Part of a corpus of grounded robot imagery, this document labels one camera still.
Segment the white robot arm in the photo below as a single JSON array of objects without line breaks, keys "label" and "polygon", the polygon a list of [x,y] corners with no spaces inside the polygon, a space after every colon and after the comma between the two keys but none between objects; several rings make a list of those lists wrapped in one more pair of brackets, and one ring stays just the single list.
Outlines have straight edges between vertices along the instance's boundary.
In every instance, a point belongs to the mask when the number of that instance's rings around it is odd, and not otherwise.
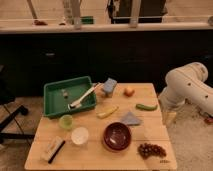
[{"label": "white robot arm", "polygon": [[164,125],[171,123],[185,100],[213,117],[213,88],[205,84],[207,78],[208,70],[200,62],[186,64],[166,74],[166,87],[158,96]]}]

